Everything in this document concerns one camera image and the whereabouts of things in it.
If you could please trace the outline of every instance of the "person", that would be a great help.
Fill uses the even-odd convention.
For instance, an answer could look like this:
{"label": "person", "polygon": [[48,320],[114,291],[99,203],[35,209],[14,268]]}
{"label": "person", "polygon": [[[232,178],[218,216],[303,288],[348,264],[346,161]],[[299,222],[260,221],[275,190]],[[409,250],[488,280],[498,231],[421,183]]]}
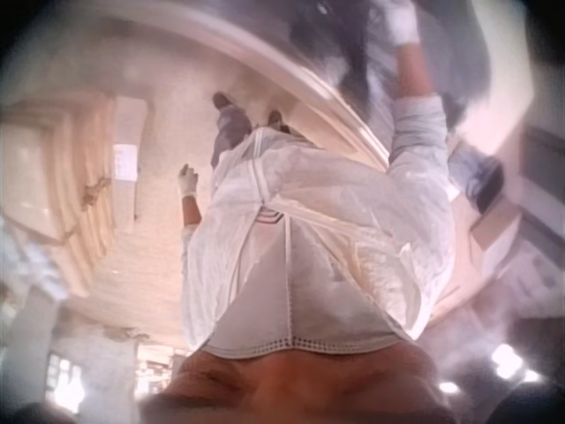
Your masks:
{"label": "person", "polygon": [[292,135],[278,112],[253,130],[215,95],[203,217],[198,176],[178,177],[193,353],[145,422],[454,422],[413,342],[454,258],[445,115],[413,4],[373,1],[398,61],[388,172]]}

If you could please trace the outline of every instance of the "hand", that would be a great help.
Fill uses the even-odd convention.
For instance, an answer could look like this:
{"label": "hand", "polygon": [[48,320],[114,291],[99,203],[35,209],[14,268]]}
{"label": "hand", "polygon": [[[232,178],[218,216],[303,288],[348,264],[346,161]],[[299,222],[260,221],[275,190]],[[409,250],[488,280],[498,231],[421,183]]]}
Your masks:
{"label": "hand", "polygon": [[196,198],[196,185],[198,184],[198,174],[194,169],[185,163],[183,169],[178,173],[178,188],[180,189],[180,197],[192,196]]}
{"label": "hand", "polygon": [[411,0],[372,0],[387,23],[390,40],[395,47],[419,43],[416,8]]}

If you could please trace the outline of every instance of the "gloved hand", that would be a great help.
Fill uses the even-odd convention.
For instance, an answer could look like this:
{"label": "gloved hand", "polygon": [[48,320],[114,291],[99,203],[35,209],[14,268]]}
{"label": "gloved hand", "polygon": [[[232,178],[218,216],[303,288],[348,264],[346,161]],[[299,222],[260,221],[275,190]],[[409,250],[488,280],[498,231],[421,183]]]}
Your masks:
{"label": "gloved hand", "polygon": [[416,8],[411,0],[372,0],[387,23],[390,40],[395,47],[420,42]]}
{"label": "gloved hand", "polygon": [[183,199],[188,196],[196,197],[196,185],[198,184],[198,174],[194,169],[185,163],[183,169],[178,173],[178,188],[180,197]]}

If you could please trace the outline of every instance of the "window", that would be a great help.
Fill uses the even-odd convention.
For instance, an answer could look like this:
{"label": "window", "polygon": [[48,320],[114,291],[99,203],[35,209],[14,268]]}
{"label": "window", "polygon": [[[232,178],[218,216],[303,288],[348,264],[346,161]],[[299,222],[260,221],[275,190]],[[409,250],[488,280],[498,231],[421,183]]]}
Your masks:
{"label": "window", "polygon": [[55,353],[49,355],[45,398],[70,413],[79,413],[85,397],[82,369]]}

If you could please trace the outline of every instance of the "bare skin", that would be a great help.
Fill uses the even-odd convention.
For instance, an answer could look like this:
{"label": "bare skin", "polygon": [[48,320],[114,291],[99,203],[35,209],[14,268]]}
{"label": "bare skin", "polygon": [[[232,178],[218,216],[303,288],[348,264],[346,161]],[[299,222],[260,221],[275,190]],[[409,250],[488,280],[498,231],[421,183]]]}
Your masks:
{"label": "bare skin", "polygon": [[[418,44],[400,46],[397,60],[401,97],[433,93]],[[183,199],[183,215],[185,225],[200,222],[193,197]],[[147,422],[171,423],[454,422],[435,365],[407,342],[343,356],[288,350],[226,360],[196,352],[145,411]]]}

